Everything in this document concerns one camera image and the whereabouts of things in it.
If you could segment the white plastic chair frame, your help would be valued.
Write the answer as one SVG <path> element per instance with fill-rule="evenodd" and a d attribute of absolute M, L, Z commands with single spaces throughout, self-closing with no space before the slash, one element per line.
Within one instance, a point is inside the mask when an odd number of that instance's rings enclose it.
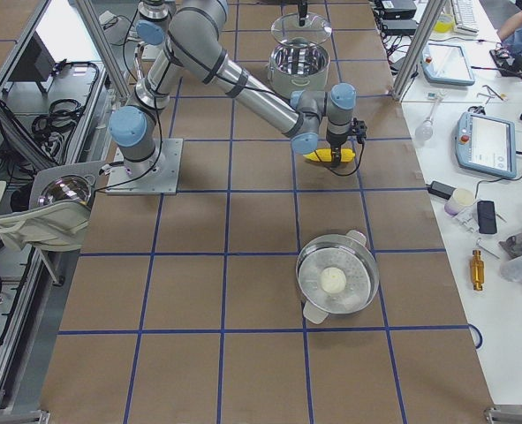
<path fill-rule="evenodd" d="M 0 203 L 6 183 L 0 181 Z M 82 247 L 90 209 L 77 201 L 57 201 L 24 212 L 0 215 L 0 239 L 13 250 L 30 245 L 51 252 Z"/>

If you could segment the glass pot lid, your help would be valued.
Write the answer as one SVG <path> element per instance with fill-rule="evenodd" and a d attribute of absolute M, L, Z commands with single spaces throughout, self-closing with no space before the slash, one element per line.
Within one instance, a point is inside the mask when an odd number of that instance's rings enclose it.
<path fill-rule="evenodd" d="M 275 20 L 270 29 L 280 44 L 303 42 L 306 45 L 323 44 L 332 35 L 331 24 L 321 15 L 309 12 L 304 18 L 289 13 Z"/>

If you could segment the black rectangular device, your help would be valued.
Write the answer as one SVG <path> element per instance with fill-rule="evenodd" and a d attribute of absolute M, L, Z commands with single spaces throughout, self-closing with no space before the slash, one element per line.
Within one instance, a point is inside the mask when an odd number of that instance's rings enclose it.
<path fill-rule="evenodd" d="M 497 234 L 495 203 L 493 201 L 478 201 L 476 208 L 479 233 Z"/>

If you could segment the teach pendant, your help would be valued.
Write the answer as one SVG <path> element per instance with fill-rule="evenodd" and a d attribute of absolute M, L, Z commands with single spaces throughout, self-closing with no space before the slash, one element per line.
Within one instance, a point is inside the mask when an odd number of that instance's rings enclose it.
<path fill-rule="evenodd" d="M 454 133 L 458 165 L 499 178 L 517 176 L 515 125 L 497 117 L 465 112 Z"/>
<path fill-rule="evenodd" d="M 421 66 L 431 83 L 463 87 L 475 83 L 465 51 L 457 44 L 428 43 L 422 50 Z"/>

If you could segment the black monitor on floor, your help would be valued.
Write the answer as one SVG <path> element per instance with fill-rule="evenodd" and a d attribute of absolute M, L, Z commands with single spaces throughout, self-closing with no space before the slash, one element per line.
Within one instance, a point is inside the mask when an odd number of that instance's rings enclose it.
<path fill-rule="evenodd" d="M 8 81 L 32 82 L 42 94 L 47 94 L 52 84 L 52 72 L 56 62 L 41 37 L 34 32 L 28 41 Z"/>

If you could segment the gold brass fitting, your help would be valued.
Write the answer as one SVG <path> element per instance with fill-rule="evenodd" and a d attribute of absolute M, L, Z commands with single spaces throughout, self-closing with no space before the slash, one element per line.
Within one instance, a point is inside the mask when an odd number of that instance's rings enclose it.
<path fill-rule="evenodd" d="M 473 289 L 477 292 L 481 292 L 483 290 L 485 276 L 484 261 L 481 258 L 481 251 L 479 249 L 473 249 L 469 269 Z"/>

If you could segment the white pot with steel interior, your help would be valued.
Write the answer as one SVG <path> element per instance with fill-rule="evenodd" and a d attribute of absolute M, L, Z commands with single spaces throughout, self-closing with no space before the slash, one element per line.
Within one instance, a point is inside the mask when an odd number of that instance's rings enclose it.
<path fill-rule="evenodd" d="M 271 52 L 268 80 L 275 92 L 290 98 L 293 91 L 321 91 L 329 73 L 329 54 L 321 45 L 302 39 L 279 44 Z"/>

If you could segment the far teach pendant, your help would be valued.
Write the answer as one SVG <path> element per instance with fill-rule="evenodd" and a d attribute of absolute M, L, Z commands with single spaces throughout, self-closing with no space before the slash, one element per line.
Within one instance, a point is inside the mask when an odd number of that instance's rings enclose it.
<path fill-rule="evenodd" d="M 463 87 L 475 83 L 465 51 L 457 44 L 428 43 L 422 50 L 421 66 L 431 83 Z"/>

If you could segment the white cream jar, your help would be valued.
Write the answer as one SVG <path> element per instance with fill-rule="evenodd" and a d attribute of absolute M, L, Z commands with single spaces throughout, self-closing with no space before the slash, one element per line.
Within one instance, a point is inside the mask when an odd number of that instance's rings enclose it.
<path fill-rule="evenodd" d="M 475 203 L 475 195 L 465 188 L 455 188 L 444 205 L 444 210 L 450 216 L 456 216 Z"/>

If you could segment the yellow corn cob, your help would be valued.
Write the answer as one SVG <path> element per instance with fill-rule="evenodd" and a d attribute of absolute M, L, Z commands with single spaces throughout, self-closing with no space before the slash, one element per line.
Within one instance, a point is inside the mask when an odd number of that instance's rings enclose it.
<path fill-rule="evenodd" d="M 304 157 L 312 162 L 330 163 L 330 148 L 318 148 L 314 152 L 304 155 Z M 350 148 L 341 148 L 341 163 L 350 163 L 356 157 L 355 152 Z"/>

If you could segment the black power adapter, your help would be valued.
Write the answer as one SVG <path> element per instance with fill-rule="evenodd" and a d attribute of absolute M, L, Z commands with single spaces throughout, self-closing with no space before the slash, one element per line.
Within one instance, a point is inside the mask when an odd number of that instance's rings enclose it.
<path fill-rule="evenodd" d="M 451 195 L 454 193 L 455 190 L 456 190 L 455 187 L 453 187 L 451 185 L 446 185 L 444 183 L 441 183 L 441 182 L 435 181 L 435 180 L 427 185 L 427 192 L 429 194 L 432 194 L 435 197 L 438 197 L 438 198 L 441 198 L 444 200 L 448 200 L 451 197 Z"/>

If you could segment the white steamed bun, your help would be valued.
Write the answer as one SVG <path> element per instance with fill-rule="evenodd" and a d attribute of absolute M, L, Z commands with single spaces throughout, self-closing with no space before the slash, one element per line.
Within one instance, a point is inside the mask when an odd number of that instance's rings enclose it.
<path fill-rule="evenodd" d="M 346 274 L 338 267 L 327 267 L 320 274 L 320 286 L 329 295 L 338 294 L 347 286 Z"/>

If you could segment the aluminium frame post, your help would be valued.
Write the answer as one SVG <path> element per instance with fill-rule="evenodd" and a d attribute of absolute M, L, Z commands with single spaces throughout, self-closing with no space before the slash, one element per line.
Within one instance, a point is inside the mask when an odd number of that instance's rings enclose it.
<path fill-rule="evenodd" d="M 429 0 L 421 16 L 420 23 L 412 38 L 409 49 L 405 55 L 405 60 L 394 80 L 391 95 L 395 100 L 400 101 L 408 86 L 410 79 L 415 72 L 416 64 L 420 60 L 421 52 L 427 44 L 435 22 L 440 16 L 445 5 L 443 0 Z"/>

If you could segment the white keyboard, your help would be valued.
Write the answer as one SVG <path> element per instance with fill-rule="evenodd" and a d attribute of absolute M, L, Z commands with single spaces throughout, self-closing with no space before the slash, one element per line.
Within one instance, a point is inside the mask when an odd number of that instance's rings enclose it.
<path fill-rule="evenodd" d="M 472 0 L 450 0 L 452 16 L 454 18 L 454 31 L 458 34 L 476 35 L 479 27 L 474 15 Z"/>

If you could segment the black power brick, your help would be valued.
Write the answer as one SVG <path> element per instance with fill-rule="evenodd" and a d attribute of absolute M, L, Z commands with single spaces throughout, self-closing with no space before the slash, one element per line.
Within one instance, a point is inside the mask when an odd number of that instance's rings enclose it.
<path fill-rule="evenodd" d="M 418 24 L 413 19 L 383 19 L 382 32 L 392 36 L 413 36 L 418 29 Z"/>

